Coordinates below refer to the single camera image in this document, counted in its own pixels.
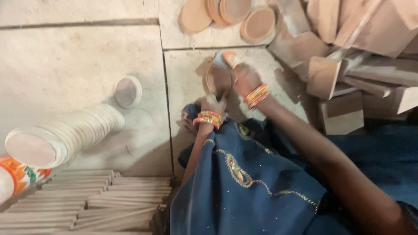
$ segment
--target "blue fabric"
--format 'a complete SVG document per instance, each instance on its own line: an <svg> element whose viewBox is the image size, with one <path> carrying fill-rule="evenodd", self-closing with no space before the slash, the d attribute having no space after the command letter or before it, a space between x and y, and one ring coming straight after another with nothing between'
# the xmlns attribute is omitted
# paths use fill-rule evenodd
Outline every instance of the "blue fabric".
<svg viewBox="0 0 418 235"><path fill-rule="evenodd" d="M184 110L191 119L200 111L195 105ZM329 136L415 222L417 130L385 127L372 135ZM192 147L179 156L184 167ZM226 120L210 134L195 172L171 204L171 234L358 234L319 182L271 122Z"/></svg>

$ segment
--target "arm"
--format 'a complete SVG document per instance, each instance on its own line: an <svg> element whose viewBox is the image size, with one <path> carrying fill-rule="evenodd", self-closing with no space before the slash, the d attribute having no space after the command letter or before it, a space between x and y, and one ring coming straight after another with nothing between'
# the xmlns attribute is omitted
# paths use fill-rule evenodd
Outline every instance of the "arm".
<svg viewBox="0 0 418 235"><path fill-rule="evenodd" d="M214 126L209 123L201 123L199 126L199 131L197 132L196 140L193 145L193 149L191 150L190 159L187 163L186 171L184 172L183 181L181 185L183 186L187 179L191 176L194 172L197 161L199 159L200 151L202 150L203 145L205 144L206 139L208 138L209 134L212 133Z"/></svg>
<svg viewBox="0 0 418 235"><path fill-rule="evenodd" d="M201 105L201 111L212 111L221 115L221 117L223 117L225 107L227 106L225 97L222 97L222 99L218 102L215 95L207 95L198 100L198 103ZM212 124L200 123L196 140L194 142L193 149L191 150L189 162L187 163L186 171L184 172L183 181L181 183L182 186L193 174L199 160L200 151L202 150L202 147L205 144L209 134L212 133L213 128L214 126Z"/></svg>
<svg viewBox="0 0 418 235"><path fill-rule="evenodd" d="M247 66L234 69L235 89L246 97L261 84ZM300 155L321 172L332 191L360 226L376 234L413 234L400 206L373 182L330 140L284 108L269 95L256 108L271 119L289 138Z"/></svg>

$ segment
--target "round wooden lid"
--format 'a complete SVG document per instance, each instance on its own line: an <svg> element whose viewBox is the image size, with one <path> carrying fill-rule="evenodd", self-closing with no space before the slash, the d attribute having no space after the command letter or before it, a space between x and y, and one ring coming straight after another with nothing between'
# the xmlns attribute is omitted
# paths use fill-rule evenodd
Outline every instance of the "round wooden lid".
<svg viewBox="0 0 418 235"><path fill-rule="evenodd" d="M178 17L180 29L185 34L203 31L212 22L206 12L205 0L189 0Z"/></svg>
<svg viewBox="0 0 418 235"><path fill-rule="evenodd" d="M251 0L221 0L219 11L229 24L242 22L251 11Z"/></svg>
<svg viewBox="0 0 418 235"><path fill-rule="evenodd" d="M218 26L226 27L229 23L224 21L221 17L221 13L219 11L220 3L221 0L205 0L205 7L209 17L211 17Z"/></svg>
<svg viewBox="0 0 418 235"><path fill-rule="evenodd" d="M273 10L269 7L258 7L242 23L240 33L244 41L259 43L269 36L274 29L274 25Z"/></svg>
<svg viewBox="0 0 418 235"><path fill-rule="evenodd" d="M5 146L13 158L29 166L48 166L56 157L47 140L29 133L14 133L6 139Z"/></svg>
<svg viewBox="0 0 418 235"><path fill-rule="evenodd" d="M127 76L116 84L115 99L123 108L134 108L140 102L141 95L141 84L134 76Z"/></svg>
<svg viewBox="0 0 418 235"><path fill-rule="evenodd" d="M232 89L232 77L228 70L220 69L212 64L206 73L206 86L209 93L217 97L228 95Z"/></svg>

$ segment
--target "bangle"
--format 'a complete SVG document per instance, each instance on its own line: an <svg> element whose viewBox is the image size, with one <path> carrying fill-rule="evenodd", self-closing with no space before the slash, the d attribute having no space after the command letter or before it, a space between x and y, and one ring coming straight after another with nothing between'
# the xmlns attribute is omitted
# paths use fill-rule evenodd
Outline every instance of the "bangle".
<svg viewBox="0 0 418 235"><path fill-rule="evenodd" d="M248 96L244 99L244 103L247 104L249 109L255 109L255 106L265 99L270 94L270 91L267 88L266 84L260 85L255 90L253 90Z"/></svg>
<svg viewBox="0 0 418 235"><path fill-rule="evenodd" d="M197 125L198 123L210 123L217 130L219 130L219 127L222 125L222 118L221 115L211 112L211 111L203 111L200 112L199 115L197 115L197 118L193 120L193 125Z"/></svg>

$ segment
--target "paisley embroidery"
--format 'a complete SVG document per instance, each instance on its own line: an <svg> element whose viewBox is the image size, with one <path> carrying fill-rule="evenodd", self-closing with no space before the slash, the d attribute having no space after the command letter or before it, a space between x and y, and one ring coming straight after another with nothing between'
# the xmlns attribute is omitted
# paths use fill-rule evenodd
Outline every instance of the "paisley embroidery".
<svg viewBox="0 0 418 235"><path fill-rule="evenodd" d="M236 124L236 123L234 123L234 125L235 125L235 129L240 134L241 138L243 138L244 140L250 140L254 142L256 145L258 145L259 147L263 148L266 153L273 154L273 151L264 147L260 142L253 139L254 133L252 133L247 127L245 127L242 124Z"/></svg>
<svg viewBox="0 0 418 235"><path fill-rule="evenodd" d="M248 188L251 185L253 185L254 183L259 183L259 184L262 184L266 187L267 192L270 196L278 196L278 195L282 195L282 194L294 194L294 195L299 196L300 198L302 198L304 201L308 202L309 204L315 206L316 209L318 209L319 202L314 202L314 201L310 200L309 198L307 198L305 195L303 195L301 193L298 193L296 191L281 190L281 191L276 192L276 193L273 194L272 192L270 192L270 188L267 186L267 184L264 181L253 180L251 178L251 176L238 165L238 162L235 160L235 158L232 154L226 153L222 149L218 149L218 150L216 150L216 152L217 153L223 153L225 155L225 162L227 164L229 172L231 173L232 178L239 185L241 185L242 187Z"/></svg>

